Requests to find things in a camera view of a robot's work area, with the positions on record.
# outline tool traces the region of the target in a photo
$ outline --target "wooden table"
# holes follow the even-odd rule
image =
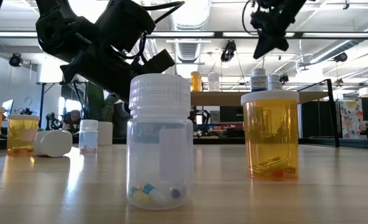
[[[244,146],[195,146],[184,207],[126,203],[125,146],[68,157],[0,153],[0,223],[368,223],[368,150],[300,146],[298,182],[249,180]]]

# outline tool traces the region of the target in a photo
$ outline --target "ceiling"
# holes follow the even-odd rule
[[[108,1],[97,0],[69,0],[73,10],[79,16],[86,16],[94,22],[106,7]],[[167,0],[145,0],[136,1],[141,4],[153,5],[163,4]],[[213,31],[243,31],[241,14],[246,1],[241,0],[212,0],[211,13],[208,30]],[[296,23],[292,24],[288,31],[309,31],[309,32],[354,32],[360,31],[362,26],[368,23],[368,0],[350,1],[348,10],[343,10],[344,0],[316,0],[308,1],[303,9],[296,16]],[[251,8],[246,12],[245,23],[248,29],[250,26],[249,14]],[[151,16],[156,19],[165,11],[152,11]],[[0,30],[35,30],[35,23],[39,18],[34,0],[4,0],[0,11]],[[164,19],[157,24],[156,30],[171,30],[170,20]],[[197,69],[207,80],[206,76],[214,70],[222,76],[222,82],[243,82],[254,68],[263,67],[267,74],[272,72],[287,73],[290,82],[318,82],[325,78],[337,77],[346,78],[352,75],[345,82],[368,82],[368,72],[356,75],[368,67],[368,41],[365,41],[346,51],[349,59],[342,63],[325,61],[311,66],[309,71],[301,72],[296,69],[296,61],[301,60],[301,54],[311,55],[319,52],[335,40],[289,40],[290,48],[286,52],[273,50],[268,53],[264,62],[263,59],[255,60],[252,55],[257,44],[257,40],[237,39],[237,54],[231,60],[228,68],[221,68],[219,60],[221,49],[227,40],[213,39],[210,44],[203,44],[200,62],[204,65],[177,65],[187,66]],[[157,39],[159,50],[167,49],[174,56],[173,44],[168,44],[165,39]],[[35,39],[0,39],[0,54],[8,57],[14,52],[22,53],[22,57],[34,63],[43,63],[45,55],[39,49]],[[356,90],[360,87],[346,88]]]

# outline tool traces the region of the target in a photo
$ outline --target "shelf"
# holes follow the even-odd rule
[[[191,92],[192,106],[240,106],[241,96],[246,92]],[[328,92],[301,91],[300,103],[321,99],[328,96]]]

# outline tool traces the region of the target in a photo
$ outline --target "colorful artwork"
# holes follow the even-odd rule
[[[340,115],[345,139],[360,139],[361,131],[366,129],[361,100],[341,101]]]

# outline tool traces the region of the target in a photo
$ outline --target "robotic arm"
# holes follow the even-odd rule
[[[166,50],[149,61],[143,56],[146,35],[155,23],[177,10],[184,2],[143,7],[131,0],[110,0],[95,24],[72,11],[68,0],[36,0],[40,18],[36,23],[39,44],[48,54],[68,65],[61,66],[66,83],[76,74],[129,101],[131,80],[145,73],[161,73],[175,62]],[[173,7],[153,21],[147,10]],[[140,52],[128,57],[140,38]],[[133,59],[128,64],[126,59]]]
[[[295,23],[296,15],[307,0],[248,0],[242,12],[242,25],[246,31],[244,13],[251,1],[253,6],[257,3],[256,12],[251,14],[251,24],[259,35],[253,57],[258,59],[274,48],[286,51],[289,48],[286,29]]]
[[[143,55],[147,35],[155,24],[177,10],[185,2],[171,2],[160,6],[140,6],[131,0],[109,0],[108,6],[95,24],[77,16],[68,0],[36,0],[40,18],[36,23],[38,40],[44,52],[68,62],[61,66],[66,83],[80,74],[94,84],[115,92],[122,101],[129,101],[131,80],[145,73],[161,73],[175,62],[166,50],[147,61]],[[246,6],[257,2],[251,14],[251,24],[259,34],[254,58],[274,48],[288,49],[285,40],[287,27],[306,0],[248,0]],[[153,21],[147,11],[172,9]],[[140,39],[137,55],[128,57]]]

